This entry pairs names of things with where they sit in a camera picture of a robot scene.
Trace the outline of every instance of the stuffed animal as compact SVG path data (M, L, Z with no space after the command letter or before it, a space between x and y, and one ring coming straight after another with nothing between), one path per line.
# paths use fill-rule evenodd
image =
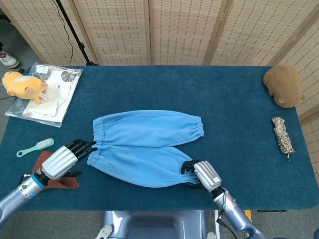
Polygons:
M269 95L283 108L291 108L303 100L301 79L297 70L291 65L278 65L271 68L264 76L264 84Z
M41 103L40 93L46 89L46 82L35 76L23 76L19 72L9 71L2 77L3 86L9 96Z

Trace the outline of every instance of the floor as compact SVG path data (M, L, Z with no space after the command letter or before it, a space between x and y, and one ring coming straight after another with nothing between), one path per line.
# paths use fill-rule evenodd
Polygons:
M15 27L5 20L0 20L0 41L4 43L6 51L21 61L20 67L26 69L39 61ZM8 70L0 65L0 76ZM5 96L4 88L0 87L0 98ZM8 120L4 113L12 101L13 99L6 99L0 102L0 141ZM102 216L102 212L92 211L20 211L0 230L0 238L93 239L101 228ZM319 207L285 213L253 211L252 218L254 224L269 238L312 239L314 231L319 228ZM209 230L213 231L212 212L207 212L207 223ZM236 235L239 239L243 238L242 233ZM233 237L226 229L221 228L221 238Z

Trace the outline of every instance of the beige patterned panel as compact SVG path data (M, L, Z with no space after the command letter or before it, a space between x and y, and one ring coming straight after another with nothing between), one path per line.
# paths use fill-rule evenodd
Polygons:
M319 21L288 52L280 64L296 67L302 79L305 100L297 105L300 120L319 111Z
M302 130L315 176L319 184L319 118L316 118L303 125Z
M317 0L234 0L211 65L266 65Z
M87 46L68 1L64 0L63 4L80 40ZM0 7L42 61L53 65L69 65L71 46L52 0L1 0ZM66 29L74 51L71 65L85 65L85 59L67 24ZM88 47L85 49L93 60Z
M201 65L221 0L153 0L152 63Z
M74 3L101 65L151 63L147 0Z

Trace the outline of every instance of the plastic bag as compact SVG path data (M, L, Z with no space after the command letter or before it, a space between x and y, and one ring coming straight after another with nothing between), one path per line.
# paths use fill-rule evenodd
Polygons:
M39 65L36 62L29 75L47 83L41 103L15 98L5 115L61 127L81 73L82 69Z

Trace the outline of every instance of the robotic hand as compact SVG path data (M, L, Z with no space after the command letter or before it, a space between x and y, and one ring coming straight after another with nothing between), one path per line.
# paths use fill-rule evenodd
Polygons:
M22 205L34 198L48 185L49 179L58 180L68 174L70 168L97 148L90 148L95 142L74 140L60 147L42 164L42 169L31 175L15 190L0 201L0 228Z
M225 213L227 220L236 231L249 233L247 239L267 239L266 235L250 222L229 192L221 187L221 178L208 161L186 161L181 172L184 173L185 170L193 170L203 187L213 194L213 200L221 210L217 219L218 223L224 225L221 218Z

